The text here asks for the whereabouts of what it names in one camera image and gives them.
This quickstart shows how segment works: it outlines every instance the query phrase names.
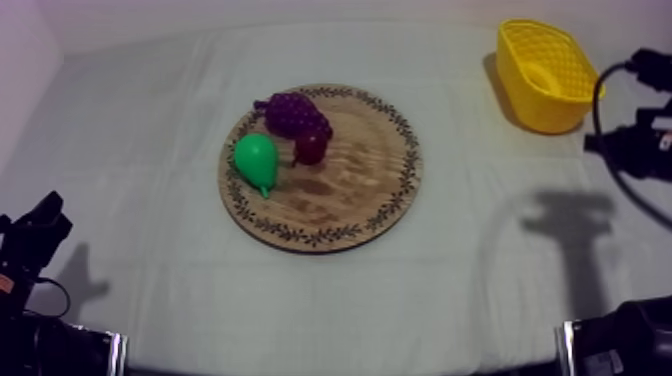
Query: round wooden tray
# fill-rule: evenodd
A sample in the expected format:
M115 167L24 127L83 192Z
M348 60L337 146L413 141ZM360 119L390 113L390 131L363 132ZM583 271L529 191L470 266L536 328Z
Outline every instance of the round wooden tray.
M418 139L406 119L380 98L352 87L309 85L308 96L329 119L334 137L319 165L291 167L294 143L271 136L280 166L264 200L233 167L233 150L248 133L269 134L262 112L248 112L224 143L218 183L224 206L245 231L289 252L325 254L370 241L392 227L420 185Z

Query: purple grapes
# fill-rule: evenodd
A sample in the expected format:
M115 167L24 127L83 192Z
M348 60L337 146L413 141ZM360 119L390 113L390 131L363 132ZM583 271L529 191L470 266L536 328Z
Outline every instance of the purple grapes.
M318 131L328 140L334 131L329 120L301 93L276 93L268 102L256 101L254 108L264 110L269 132L295 140L307 131Z

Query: decorative leaf border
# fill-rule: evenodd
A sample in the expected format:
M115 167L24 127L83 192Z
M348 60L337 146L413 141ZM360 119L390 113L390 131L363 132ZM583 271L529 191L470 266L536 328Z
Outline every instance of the decorative leaf border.
M397 133L403 137L404 143L407 147L406 155L403 159L403 168L399 175L399 190L390 194L389 199L378 208L376 214L366 220L366 224L362 228L360 224L345 225L340 227L328 227L326 229L319 229L313 233L306 233L302 228L294 228L285 223L274 222L270 218L260 218L257 213L249 208L249 200L243 195L243 178L238 174L233 164L233 151L236 143L245 135L250 133L255 124L263 117L263 113L259 110L253 110L248 115L242 124L238 127L236 134L227 147L227 170L225 173L226 184L228 188L228 195L233 202L233 210L235 215L241 221L247 221L256 229L262 232L277 236L287 242L299 242L317 248L319 245L333 243L334 241L343 238L355 238L358 234L365 230L376 232L385 225L385 222L390 219L395 213L402 210L402 204L406 200L413 197L417 186L413 184L413 179L418 178L417 165L420 162L420 151L418 139L413 133L413 130L408 121L394 108L382 99L372 96L363 90L354 88L332 88L326 86L320 87L302 87L298 92L310 97L354 97L375 111L381 112L388 116L389 121L396 125Z

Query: yellow plastic basket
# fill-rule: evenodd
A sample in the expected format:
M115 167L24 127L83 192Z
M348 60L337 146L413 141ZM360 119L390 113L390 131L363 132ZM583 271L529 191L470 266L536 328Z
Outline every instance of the yellow plastic basket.
M553 26L503 22L497 73L516 116L535 131L568 132L590 111L597 73L572 36Z

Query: plastic pear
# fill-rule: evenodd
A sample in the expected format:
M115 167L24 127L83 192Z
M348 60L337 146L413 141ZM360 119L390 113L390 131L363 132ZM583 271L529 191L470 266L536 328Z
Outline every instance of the plastic pear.
M236 143L233 161L238 171L264 198L278 175L278 149L270 137L252 133Z

